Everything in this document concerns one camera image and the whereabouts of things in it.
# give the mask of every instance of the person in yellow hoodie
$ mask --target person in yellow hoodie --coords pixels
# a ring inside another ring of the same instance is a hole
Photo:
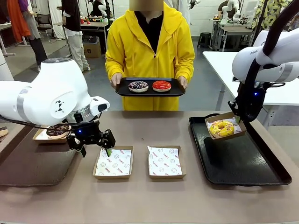
[[[151,2],[161,3],[160,10]],[[109,30],[105,67],[111,85],[115,88],[123,77],[158,77],[175,78],[187,88],[195,53],[185,18],[163,0],[138,0],[134,10],[115,20]],[[124,110],[179,108],[178,97],[123,97],[122,101]]]

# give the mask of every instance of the white pants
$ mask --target white pants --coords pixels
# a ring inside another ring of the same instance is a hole
[[[89,64],[84,55],[82,35],[69,36],[68,39],[73,59],[75,60],[75,62],[77,62],[81,71],[86,70],[87,68],[89,68]]]

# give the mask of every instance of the person's right hand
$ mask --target person's right hand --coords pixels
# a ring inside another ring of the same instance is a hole
[[[62,16],[62,24],[66,25],[66,16],[65,15]]]
[[[115,73],[112,77],[111,77],[111,81],[110,84],[113,88],[116,88],[116,86],[121,83],[121,78],[122,78],[122,74],[120,72]]]

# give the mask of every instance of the black tray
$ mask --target black tray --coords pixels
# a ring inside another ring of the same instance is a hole
[[[149,89],[143,93],[135,93],[129,90],[128,85],[133,81],[144,81],[149,84]],[[166,81],[171,84],[171,90],[167,92],[156,92],[153,90],[155,81]],[[174,78],[122,78],[121,83],[116,86],[115,92],[123,97],[179,97],[186,93],[185,89]]]
[[[189,122],[210,182],[242,186],[288,185],[292,182],[290,174],[250,124],[245,124],[247,133],[244,136],[214,141],[205,118],[191,117]]]

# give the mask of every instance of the red frosted donut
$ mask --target red frosted donut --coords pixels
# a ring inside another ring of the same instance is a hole
[[[171,84],[166,81],[156,81],[153,83],[153,90],[156,92],[167,92],[171,89]]]

